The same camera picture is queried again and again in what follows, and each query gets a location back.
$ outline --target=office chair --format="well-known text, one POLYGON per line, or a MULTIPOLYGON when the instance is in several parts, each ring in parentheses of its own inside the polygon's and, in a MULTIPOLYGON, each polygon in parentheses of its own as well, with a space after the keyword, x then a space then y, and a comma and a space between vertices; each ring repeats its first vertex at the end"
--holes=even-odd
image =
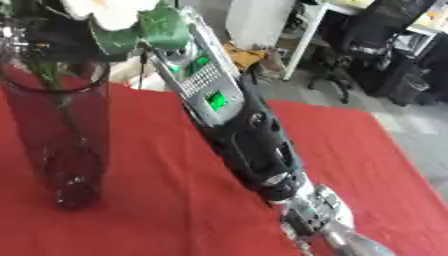
POLYGON ((358 58, 385 69, 390 63, 396 38, 406 31, 435 0, 376 0, 360 14, 333 24, 331 32, 324 35, 336 57, 324 64, 324 71, 312 76, 310 90, 318 80, 334 82, 342 92, 341 102, 349 102, 350 84, 344 83, 336 71, 347 67, 358 58))

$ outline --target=red tablecloth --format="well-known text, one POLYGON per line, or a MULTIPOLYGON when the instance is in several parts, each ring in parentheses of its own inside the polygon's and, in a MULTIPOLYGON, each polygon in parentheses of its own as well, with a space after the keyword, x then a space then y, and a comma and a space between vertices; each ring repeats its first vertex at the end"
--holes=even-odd
MULTIPOLYGON (((104 199, 54 208, 0 97, 0 254, 297 255, 277 215, 201 140, 170 93, 112 86, 104 199)), ((398 255, 447 255, 448 211, 368 114, 271 102, 310 177, 334 188, 359 231, 398 255)))

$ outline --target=red table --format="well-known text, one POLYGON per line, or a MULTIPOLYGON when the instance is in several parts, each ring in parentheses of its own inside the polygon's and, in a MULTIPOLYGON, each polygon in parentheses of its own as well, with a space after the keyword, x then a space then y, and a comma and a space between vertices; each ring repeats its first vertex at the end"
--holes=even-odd
MULTIPOLYGON (((231 176, 173 94, 112 85, 111 99, 104 199, 66 213, 34 179, 0 97, 2 255, 297 255, 277 214, 231 176)), ((448 254, 446 206, 374 119, 271 103, 309 176, 345 199, 359 231, 398 255, 448 254)))

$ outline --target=robotic arm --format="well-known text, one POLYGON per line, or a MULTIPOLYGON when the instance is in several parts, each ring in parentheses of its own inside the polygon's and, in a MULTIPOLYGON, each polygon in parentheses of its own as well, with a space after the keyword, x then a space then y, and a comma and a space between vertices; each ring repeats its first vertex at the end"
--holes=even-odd
MULTIPOLYGON (((303 249, 308 238, 322 236, 336 255, 394 255, 357 234, 344 201, 310 181, 278 118, 245 82, 213 31, 193 9, 181 12, 190 28, 188 44, 177 50, 147 46, 150 60, 234 176, 279 209, 287 237, 303 249)), ((14 24, 3 24, 0 32, 2 58, 29 47, 14 24)))

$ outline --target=wire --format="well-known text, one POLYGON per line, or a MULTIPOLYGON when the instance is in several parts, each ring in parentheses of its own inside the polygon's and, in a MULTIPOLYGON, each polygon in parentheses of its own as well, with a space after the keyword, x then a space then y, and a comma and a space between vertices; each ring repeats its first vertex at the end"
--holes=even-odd
POLYGON ((146 50, 143 50, 142 54, 140 55, 140 79, 139 79, 139 85, 138 90, 142 89, 143 86, 143 76, 145 73, 145 65, 148 63, 148 54, 146 50))

